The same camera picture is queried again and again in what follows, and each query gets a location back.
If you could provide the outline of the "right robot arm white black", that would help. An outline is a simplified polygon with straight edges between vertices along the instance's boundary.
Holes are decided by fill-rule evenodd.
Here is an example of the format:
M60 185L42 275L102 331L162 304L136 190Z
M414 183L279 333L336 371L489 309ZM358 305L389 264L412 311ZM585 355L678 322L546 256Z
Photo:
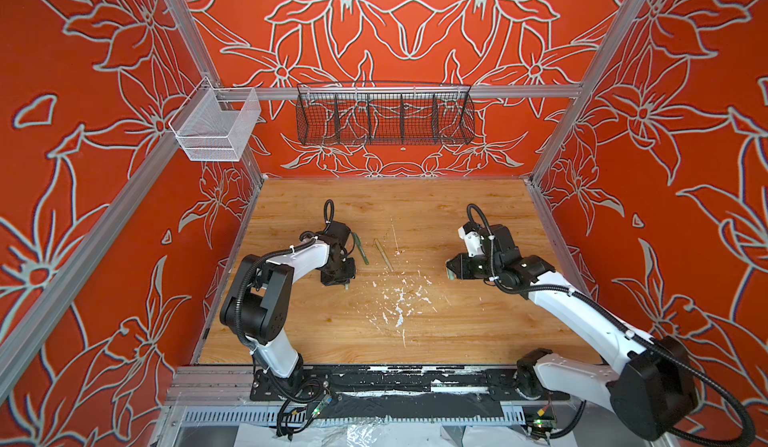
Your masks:
M688 356L672 338L646 348L650 334L584 296L555 267L538 256L524 257L509 230L468 222L458 230L466 250L447 261L450 278L484 280L546 310L587 342L602 364L574 361L549 349L520 358L514 381L529 400L562 392L612 412L635 435L653 441L670 431L698 404Z

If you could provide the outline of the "white mesh basket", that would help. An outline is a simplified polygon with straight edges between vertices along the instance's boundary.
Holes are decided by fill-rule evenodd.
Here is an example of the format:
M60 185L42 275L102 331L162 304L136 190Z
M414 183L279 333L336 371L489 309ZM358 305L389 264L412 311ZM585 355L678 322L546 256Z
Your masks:
M253 88L215 88L204 78L169 121L169 128L191 161L237 162L261 117Z

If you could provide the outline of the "dark green pen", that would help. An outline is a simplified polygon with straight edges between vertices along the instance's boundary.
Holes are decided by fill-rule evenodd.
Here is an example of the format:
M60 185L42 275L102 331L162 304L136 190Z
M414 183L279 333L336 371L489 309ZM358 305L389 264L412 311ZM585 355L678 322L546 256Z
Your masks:
M356 248L358 249L360 256L364 262L365 265L370 265L370 261L364 251L364 248L360 242L356 242Z

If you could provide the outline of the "aluminium frame bar back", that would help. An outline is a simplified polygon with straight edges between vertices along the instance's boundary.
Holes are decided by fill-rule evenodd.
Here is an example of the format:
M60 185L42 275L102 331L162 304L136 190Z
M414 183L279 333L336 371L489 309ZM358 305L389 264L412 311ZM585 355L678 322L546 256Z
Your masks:
M301 85L285 88L220 88L214 89L217 98L227 102L244 102L250 94L255 94L260 101L295 100L300 94L469 94L473 99L545 99L577 98L581 93L580 85L398 85L392 87L359 86L310 86Z

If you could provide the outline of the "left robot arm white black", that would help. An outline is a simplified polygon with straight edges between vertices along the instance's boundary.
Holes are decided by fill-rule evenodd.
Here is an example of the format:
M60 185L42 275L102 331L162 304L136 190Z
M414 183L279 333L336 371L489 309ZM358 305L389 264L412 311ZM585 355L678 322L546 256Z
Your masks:
M285 332L293 285L313 271L324 286L348 285L356 275L346 249L351 234L346 224L328 220L322 231L302 233L296 246L244 257L222 301L220 323L292 396L304 383L303 359Z

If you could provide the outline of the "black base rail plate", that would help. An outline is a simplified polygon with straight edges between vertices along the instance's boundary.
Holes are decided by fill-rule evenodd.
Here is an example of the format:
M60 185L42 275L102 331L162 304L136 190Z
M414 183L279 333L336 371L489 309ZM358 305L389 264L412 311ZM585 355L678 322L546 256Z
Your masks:
M482 366L314 365L304 376L320 385L323 401L291 405L288 424L297 426L325 409L362 416L405 417L500 413L502 405L523 408L526 421L547 405L515 386L514 368Z

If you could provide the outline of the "beige pen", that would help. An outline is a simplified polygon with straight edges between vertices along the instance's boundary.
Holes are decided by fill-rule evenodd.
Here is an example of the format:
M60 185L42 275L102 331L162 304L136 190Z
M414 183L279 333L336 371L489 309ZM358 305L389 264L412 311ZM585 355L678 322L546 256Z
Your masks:
M395 270L394 270L394 267L391 264L390 259L387 256L386 252L384 250L380 250L379 252L380 252L380 255L382 256L382 259L383 259L383 261L385 263L385 266L387 267L388 271L393 273Z

